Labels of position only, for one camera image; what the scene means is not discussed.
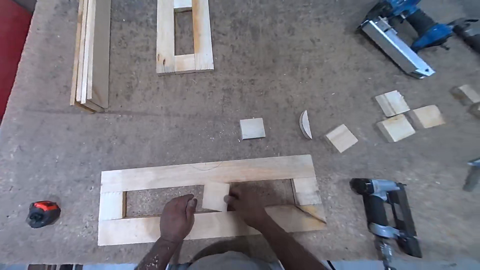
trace black nail gun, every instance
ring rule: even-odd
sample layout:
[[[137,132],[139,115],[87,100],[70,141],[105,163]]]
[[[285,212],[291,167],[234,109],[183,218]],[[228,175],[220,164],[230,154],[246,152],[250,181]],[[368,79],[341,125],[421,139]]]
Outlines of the black nail gun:
[[[393,250],[388,239],[396,239],[406,254],[421,258],[417,232],[404,188],[406,185],[389,180],[353,178],[350,186],[363,196],[368,229],[376,236],[375,245],[381,252],[385,269],[394,270],[390,267]],[[395,227],[388,225],[385,202],[392,207]]]

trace wood plank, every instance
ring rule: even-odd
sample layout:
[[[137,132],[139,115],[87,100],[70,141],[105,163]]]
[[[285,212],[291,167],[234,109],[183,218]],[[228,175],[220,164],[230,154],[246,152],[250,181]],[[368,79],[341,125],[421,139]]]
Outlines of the wood plank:
[[[192,72],[196,72],[195,54],[175,55],[175,74]]]
[[[108,72],[110,67],[110,10],[111,0],[98,0],[93,14],[91,66],[87,83],[87,99],[108,108]]]
[[[157,0],[156,11],[156,72],[175,72],[175,23],[173,0]]]
[[[287,232],[323,230],[326,224],[305,214],[295,206],[265,208],[275,222]],[[98,222],[98,245],[123,245],[155,242],[160,237],[160,217],[132,218]],[[235,212],[195,214],[192,231],[185,238],[203,239],[260,234],[246,225]]]
[[[191,11],[192,0],[173,0],[173,10],[175,12]]]
[[[223,197],[228,195],[230,184],[228,183],[208,183],[204,186],[204,197],[202,208],[220,212],[227,211],[227,203]]]
[[[213,70],[212,33],[208,0],[192,0],[193,50],[197,71]]]
[[[96,112],[103,112],[103,108],[102,108],[102,107],[96,105],[95,103],[93,103],[93,102],[91,102],[91,101],[89,101],[89,100],[87,100],[87,101],[85,102],[85,104],[82,104],[82,105],[84,105],[85,107],[87,107],[87,108],[89,108],[89,109],[91,109],[91,110],[94,110],[94,111],[96,111]]]
[[[77,97],[78,60],[80,54],[80,40],[82,34],[82,18],[84,13],[84,0],[78,1],[77,33],[75,35],[75,52],[73,55],[72,87],[70,89],[70,105],[75,105]]]
[[[100,193],[100,207],[98,209],[98,220],[118,220],[125,217],[126,192]]]
[[[305,213],[312,215],[314,218],[326,223],[325,209],[322,204],[297,205],[297,207]]]
[[[80,53],[78,56],[78,76],[77,76],[77,94],[75,99],[77,102],[82,102],[82,83],[84,76],[84,63],[85,63],[85,37],[86,37],[86,25],[88,14],[88,0],[84,0],[84,8],[82,14],[82,30],[80,34]]]
[[[315,177],[310,155],[230,160],[102,172],[101,192]]]
[[[74,102],[74,105],[77,106],[78,108],[86,111],[86,112],[90,112],[90,113],[95,113],[96,112],[95,110],[92,110],[91,108],[85,106],[84,104],[80,104],[77,101]]]
[[[96,0],[88,0],[86,32],[85,32],[85,51],[84,51],[84,68],[82,75],[82,98],[80,103],[85,104],[87,101],[87,89],[91,87],[92,62],[93,62],[93,41],[95,34],[95,9]]]

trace blue power tool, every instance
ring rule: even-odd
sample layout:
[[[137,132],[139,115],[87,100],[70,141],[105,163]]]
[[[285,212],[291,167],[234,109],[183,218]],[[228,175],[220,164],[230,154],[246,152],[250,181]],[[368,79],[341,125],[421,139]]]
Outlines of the blue power tool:
[[[453,34],[452,28],[436,23],[417,4],[421,0],[381,0],[367,14],[360,25],[380,48],[388,54],[406,73],[422,79],[435,71],[421,59],[417,52],[432,46],[444,46]],[[418,38],[411,46],[397,36],[391,26],[393,19],[408,21],[417,31]]]
[[[410,48],[418,52],[423,48],[443,46],[452,36],[452,29],[444,24],[438,24],[420,8],[417,7],[421,0],[384,0],[381,4],[387,5],[388,19],[400,16],[407,20],[417,31],[419,37],[412,43]]]

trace pine board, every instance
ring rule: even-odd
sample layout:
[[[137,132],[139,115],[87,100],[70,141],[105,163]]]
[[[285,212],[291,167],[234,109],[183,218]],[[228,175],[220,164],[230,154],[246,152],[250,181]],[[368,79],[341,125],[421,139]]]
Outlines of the pine board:
[[[323,230],[326,224],[295,206],[266,207],[268,215],[287,232]],[[160,217],[99,221],[98,245],[155,242],[160,237]],[[195,214],[192,231],[185,240],[260,234],[245,224],[235,212]]]
[[[315,177],[310,155],[230,160],[102,172],[101,192]]]

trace small wood block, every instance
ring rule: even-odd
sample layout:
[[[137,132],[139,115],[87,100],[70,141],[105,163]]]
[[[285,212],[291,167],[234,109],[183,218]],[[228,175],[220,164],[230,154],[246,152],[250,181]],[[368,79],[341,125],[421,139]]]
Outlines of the small wood block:
[[[375,99],[387,117],[410,110],[403,96],[397,90],[376,96]]]
[[[377,126],[391,143],[415,134],[415,130],[403,114],[378,122]]]
[[[127,193],[106,192],[100,193],[99,221],[119,220],[125,217]]]
[[[295,189],[293,194],[295,204],[322,204],[316,177],[294,178],[293,188]]]
[[[470,85],[456,87],[451,92],[465,106],[480,102],[480,95]]]
[[[312,139],[312,132],[310,131],[310,121],[308,121],[308,114],[306,110],[300,115],[300,129],[307,139]]]
[[[256,139],[265,137],[263,118],[240,120],[241,139]]]
[[[417,129],[445,124],[442,114],[436,105],[414,109],[408,112],[408,115]]]
[[[480,118],[480,103],[473,104],[468,111],[477,118]]]
[[[230,191],[228,183],[208,183],[204,185],[204,198],[202,208],[226,212],[227,203],[223,200]]]
[[[350,132],[350,130],[343,124],[326,135],[328,140],[338,149],[340,153],[356,144],[358,139]]]
[[[173,0],[173,10],[175,12],[191,11],[192,0]]]
[[[195,72],[195,55],[175,55],[175,74]]]

